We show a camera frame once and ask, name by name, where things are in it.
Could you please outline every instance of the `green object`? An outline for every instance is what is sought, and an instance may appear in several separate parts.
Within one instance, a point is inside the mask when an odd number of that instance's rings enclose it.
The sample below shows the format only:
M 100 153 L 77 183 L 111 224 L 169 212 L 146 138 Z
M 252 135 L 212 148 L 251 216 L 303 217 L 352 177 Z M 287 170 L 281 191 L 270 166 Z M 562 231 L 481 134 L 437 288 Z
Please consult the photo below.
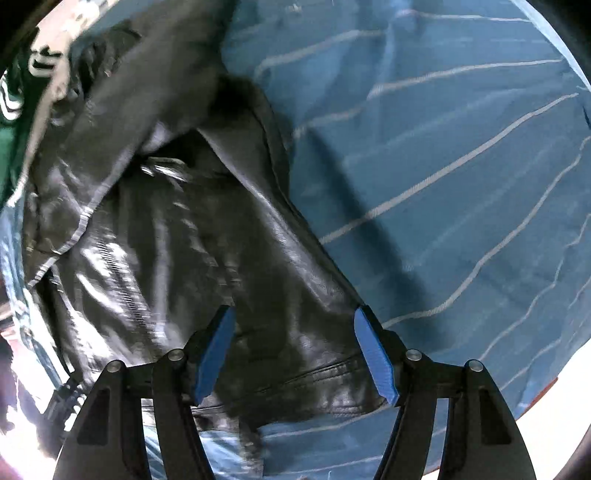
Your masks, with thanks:
M 10 197 L 21 173 L 22 161 L 37 104 L 51 80 L 61 53 L 48 47 L 22 47 L 0 79 L 0 200 Z

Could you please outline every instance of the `silver screw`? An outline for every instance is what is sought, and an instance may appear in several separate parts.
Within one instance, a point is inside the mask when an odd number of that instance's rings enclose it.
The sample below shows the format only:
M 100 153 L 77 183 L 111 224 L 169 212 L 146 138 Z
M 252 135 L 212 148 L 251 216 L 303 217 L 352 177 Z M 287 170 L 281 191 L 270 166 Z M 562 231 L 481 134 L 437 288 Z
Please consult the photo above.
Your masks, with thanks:
M 175 348 L 168 353 L 168 359 L 173 362 L 178 362 L 182 360 L 184 357 L 184 352 L 180 348 Z
M 473 372 L 482 372 L 484 370 L 484 365 L 482 365 L 482 363 L 480 363 L 478 360 L 470 360 L 468 362 L 468 366 Z
M 418 362 L 421 358 L 423 358 L 423 354 L 418 350 L 411 348 L 410 350 L 407 350 L 407 358 L 413 362 Z
M 121 370 L 122 365 L 123 364 L 119 360 L 113 360 L 112 362 L 109 362 L 109 364 L 107 365 L 107 371 L 114 374 L 115 372 Z

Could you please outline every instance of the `wrinkled fabric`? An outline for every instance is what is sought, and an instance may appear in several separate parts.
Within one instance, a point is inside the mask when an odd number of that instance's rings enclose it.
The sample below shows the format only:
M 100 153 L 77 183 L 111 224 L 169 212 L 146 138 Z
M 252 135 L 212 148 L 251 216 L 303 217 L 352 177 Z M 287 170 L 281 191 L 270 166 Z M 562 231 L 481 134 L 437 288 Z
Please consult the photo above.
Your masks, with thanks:
M 262 93 L 221 62 L 232 7 L 163 2 L 82 53 L 30 171 L 25 280 L 87 385 L 111 359 L 184 345 L 234 304 L 203 428 L 372 411 L 361 300 L 288 199 Z

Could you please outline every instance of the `blue gripper pad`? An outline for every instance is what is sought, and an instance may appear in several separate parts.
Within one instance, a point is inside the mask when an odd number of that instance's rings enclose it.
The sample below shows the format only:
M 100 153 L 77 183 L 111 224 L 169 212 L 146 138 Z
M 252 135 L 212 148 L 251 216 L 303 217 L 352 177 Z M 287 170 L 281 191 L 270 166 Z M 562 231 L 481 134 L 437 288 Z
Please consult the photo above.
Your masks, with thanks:
M 230 307 L 225 311 L 216 332 L 213 334 L 201 358 L 194 391 L 194 399 L 197 405 L 205 397 L 211 395 L 213 391 L 217 376 L 220 373 L 220 369 L 226 359 L 226 353 L 232 342 L 235 326 L 236 310 Z
M 394 367 L 384 351 L 378 335 L 369 323 L 365 313 L 361 308 L 355 310 L 355 336 L 361 347 L 361 352 L 368 364 L 369 372 L 378 393 L 382 395 L 390 405 L 398 400 L 398 390 L 394 385 Z

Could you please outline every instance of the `blue bedsheet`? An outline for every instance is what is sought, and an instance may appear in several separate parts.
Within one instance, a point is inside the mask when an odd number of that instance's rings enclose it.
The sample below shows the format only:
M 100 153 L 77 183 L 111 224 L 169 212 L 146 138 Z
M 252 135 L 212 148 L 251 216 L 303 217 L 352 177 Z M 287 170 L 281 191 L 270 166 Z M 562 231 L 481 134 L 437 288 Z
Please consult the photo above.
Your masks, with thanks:
M 293 202 L 383 324 L 481 359 L 523 413 L 591 335 L 590 93 L 564 57 L 501 0 L 242 0 L 223 56 L 265 91 Z M 269 425 L 265 476 L 372 478 L 394 417 Z M 235 437 L 202 438 L 220 478 L 246 476 Z

